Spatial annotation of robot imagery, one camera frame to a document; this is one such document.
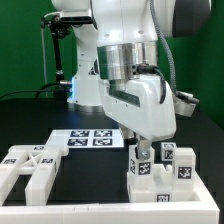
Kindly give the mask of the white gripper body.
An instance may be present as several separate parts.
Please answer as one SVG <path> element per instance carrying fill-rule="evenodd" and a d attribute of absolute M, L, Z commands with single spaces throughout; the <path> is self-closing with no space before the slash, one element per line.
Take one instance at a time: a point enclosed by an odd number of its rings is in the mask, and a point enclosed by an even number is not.
<path fill-rule="evenodd" d="M 162 104 L 158 76 L 141 75 L 139 79 L 126 82 L 125 87 L 126 93 L 139 99 L 138 105 L 111 96 L 109 81 L 99 81 L 105 114 L 147 140 L 172 138 L 176 132 L 176 118 L 169 84 L 166 84 L 166 97 Z"/>

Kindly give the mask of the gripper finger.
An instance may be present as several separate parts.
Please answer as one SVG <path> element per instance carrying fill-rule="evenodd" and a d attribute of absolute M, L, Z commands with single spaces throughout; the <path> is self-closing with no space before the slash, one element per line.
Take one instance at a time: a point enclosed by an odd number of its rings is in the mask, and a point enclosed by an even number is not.
<path fill-rule="evenodd" d="M 138 157 L 140 159 L 150 158 L 151 142 L 148 139 L 141 137 L 138 140 Z"/>
<path fill-rule="evenodd" d="M 135 145 L 137 143 L 136 135 L 132 130 L 130 130 L 126 127 L 122 127 L 121 131 L 122 131 L 124 142 L 126 144 Z"/>

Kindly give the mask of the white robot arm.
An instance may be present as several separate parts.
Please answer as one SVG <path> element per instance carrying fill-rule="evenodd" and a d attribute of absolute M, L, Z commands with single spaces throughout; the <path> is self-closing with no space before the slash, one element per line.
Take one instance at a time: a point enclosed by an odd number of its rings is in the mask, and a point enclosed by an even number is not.
<path fill-rule="evenodd" d="M 176 88 L 166 39 L 200 30 L 211 0 L 51 1 L 61 21 L 93 27 L 104 112 L 136 135 L 136 157 L 149 159 L 153 142 L 174 136 L 175 116 L 191 115 L 198 103 Z"/>

